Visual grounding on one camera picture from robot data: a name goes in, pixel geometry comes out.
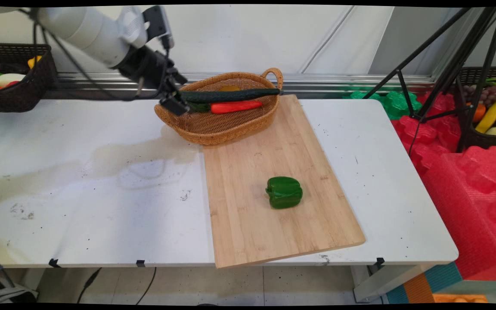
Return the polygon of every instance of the white table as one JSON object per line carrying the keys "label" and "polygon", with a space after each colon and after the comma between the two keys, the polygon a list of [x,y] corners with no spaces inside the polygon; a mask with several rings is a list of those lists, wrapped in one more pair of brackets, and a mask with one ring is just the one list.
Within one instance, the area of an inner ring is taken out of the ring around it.
{"label": "white table", "polygon": [[[372,265],[383,257],[386,267],[356,288],[368,297],[457,259],[380,103],[300,101],[366,242],[265,265]],[[30,112],[0,113],[2,265],[214,264],[202,148],[164,125],[154,104],[41,100]]]}

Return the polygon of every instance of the wicker basket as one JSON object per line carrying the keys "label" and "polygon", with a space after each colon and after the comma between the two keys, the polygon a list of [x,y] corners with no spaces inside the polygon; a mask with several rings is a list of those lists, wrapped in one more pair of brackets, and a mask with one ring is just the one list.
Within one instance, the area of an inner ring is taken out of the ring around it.
{"label": "wicker basket", "polygon": [[[244,72],[220,74],[189,84],[181,90],[212,92],[226,85],[237,86],[241,90],[275,88],[273,83],[266,79],[268,73],[273,73],[277,77],[278,89],[282,89],[281,71],[277,68],[270,68],[261,76]],[[262,102],[263,106],[225,114],[195,112],[185,113],[178,117],[160,104],[154,106],[154,111],[163,122],[187,141],[201,145],[215,145],[245,135],[271,122],[278,107],[279,95],[264,96],[256,100]]]}
{"label": "wicker basket", "polygon": [[[462,68],[459,73],[459,79],[462,85],[471,85],[476,84],[480,80],[480,76],[484,69],[482,67],[465,67]],[[496,77],[496,67],[491,67],[490,71],[487,75],[488,78]],[[465,106],[465,103],[462,102],[462,96],[460,94],[460,90],[458,87],[455,87],[455,106],[457,109],[460,109]],[[468,113],[459,114],[459,123],[461,129],[466,125],[466,118],[470,117]],[[483,149],[488,149],[490,146],[496,146],[496,136],[486,135],[484,133],[477,132],[474,128],[474,125],[470,124],[470,128],[467,129],[467,136],[465,141],[465,147],[470,146],[479,146]]]}
{"label": "wicker basket", "polygon": [[[0,43],[0,63],[15,62],[26,65],[34,57],[33,44]],[[26,112],[33,109],[53,83],[57,69],[51,55],[51,47],[37,45],[41,59],[20,83],[0,90],[0,112]]]}

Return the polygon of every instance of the robotic arm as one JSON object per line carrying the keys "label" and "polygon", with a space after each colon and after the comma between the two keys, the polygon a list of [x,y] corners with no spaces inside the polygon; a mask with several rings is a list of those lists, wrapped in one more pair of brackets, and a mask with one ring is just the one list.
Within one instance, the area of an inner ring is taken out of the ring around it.
{"label": "robotic arm", "polygon": [[[17,9],[0,8],[0,12]],[[177,72],[171,59],[146,46],[155,37],[166,51],[174,46],[163,7],[152,6],[141,12],[137,6],[124,6],[118,20],[92,6],[31,8],[30,18],[106,67],[118,69],[144,87],[160,90],[156,98],[167,110],[176,115],[189,111],[175,87],[176,82],[183,85],[187,79]]]}

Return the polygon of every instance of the bamboo cutting board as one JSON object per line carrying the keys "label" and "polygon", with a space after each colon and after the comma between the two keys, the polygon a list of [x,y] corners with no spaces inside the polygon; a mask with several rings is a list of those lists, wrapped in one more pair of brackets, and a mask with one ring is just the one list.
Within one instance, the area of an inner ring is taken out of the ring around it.
{"label": "bamboo cutting board", "polygon": [[[204,146],[215,266],[240,266],[352,247],[365,237],[295,95],[281,96],[258,132]],[[303,189],[298,206],[270,207],[272,177]]]}

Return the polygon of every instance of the floor tile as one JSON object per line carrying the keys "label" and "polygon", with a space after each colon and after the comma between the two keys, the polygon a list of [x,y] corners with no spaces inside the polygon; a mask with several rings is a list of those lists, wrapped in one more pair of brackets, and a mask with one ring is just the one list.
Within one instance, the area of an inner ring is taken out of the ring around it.
{"label": "floor tile", "polygon": [[[38,286],[38,302],[75,303],[85,281],[98,268],[47,269]],[[81,298],[82,304],[110,304],[120,272],[131,268],[102,268]]]}
{"label": "floor tile", "polygon": [[350,267],[264,267],[263,275],[266,306],[355,304]]}
{"label": "floor tile", "polygon": [[[142,279],[132,273],[126,279],[122,273],[114,304],[134,304],[138,300],[152,277],[152,269],[145,269]],[[140,304],[263,306],[263,291],[262,267],[162,267],[157,269],[154,282]]]}

